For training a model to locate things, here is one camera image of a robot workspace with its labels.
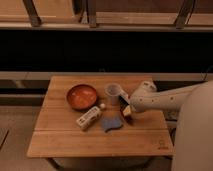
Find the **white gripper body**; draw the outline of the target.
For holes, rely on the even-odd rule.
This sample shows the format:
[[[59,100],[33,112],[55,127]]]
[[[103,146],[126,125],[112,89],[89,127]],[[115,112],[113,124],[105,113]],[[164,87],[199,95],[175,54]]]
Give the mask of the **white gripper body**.
[[[130,105],[130,99],[129,99],[129,95],[122,90],[120,95],[119,95],[119,102],[120,102],[120,107],[122,108],[124,105]]]

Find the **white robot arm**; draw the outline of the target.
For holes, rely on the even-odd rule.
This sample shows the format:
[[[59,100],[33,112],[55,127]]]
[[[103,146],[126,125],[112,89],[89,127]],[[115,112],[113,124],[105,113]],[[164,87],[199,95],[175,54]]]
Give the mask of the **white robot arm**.
[[[143,81],[131,95],[121,97],[134,112],[178,110],[171,171],[213,171],[213,81],[156,91]]]

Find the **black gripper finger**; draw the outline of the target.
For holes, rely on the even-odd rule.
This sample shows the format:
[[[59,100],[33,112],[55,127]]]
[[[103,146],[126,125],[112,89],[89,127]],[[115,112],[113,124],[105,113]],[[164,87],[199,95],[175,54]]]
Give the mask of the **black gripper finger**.
[[[127,122],[127,123],[132,123],[133,122],[133,118],[131,116],[131,108],[129,105],[124,105],[122,108],[121,108],[121,114],[124,118],[124,120]]]

